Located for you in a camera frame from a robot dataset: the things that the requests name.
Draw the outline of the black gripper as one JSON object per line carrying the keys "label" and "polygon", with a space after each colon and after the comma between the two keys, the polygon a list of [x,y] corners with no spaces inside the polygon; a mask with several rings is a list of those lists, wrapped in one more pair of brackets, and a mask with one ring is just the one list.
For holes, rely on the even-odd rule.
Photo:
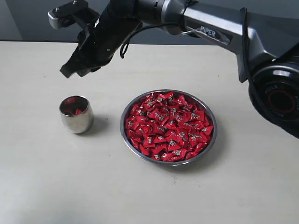
{"label": "black gripper", "polygon": [[70,78],[84,77],[107,65],[128,36],[141,26],[136,18],[119,17],[106,7],[101,15],[78,35],[78,47],[60,72]]}

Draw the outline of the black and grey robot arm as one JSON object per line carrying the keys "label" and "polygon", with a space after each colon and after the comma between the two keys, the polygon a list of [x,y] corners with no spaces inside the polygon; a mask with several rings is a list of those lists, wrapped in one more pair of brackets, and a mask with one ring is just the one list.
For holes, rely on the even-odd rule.
{"label": "black and grey robot arm", "polygon": [[202,38],[236,55],[254,108],[294,137],[299,135],[299,21],[202,4],[197,0],[111,0],[102,13],[74,0],[55,10],[61,27],[82,26],[78,46],[61,73],[83,77],[124,57],[137,33],[159,28]]}

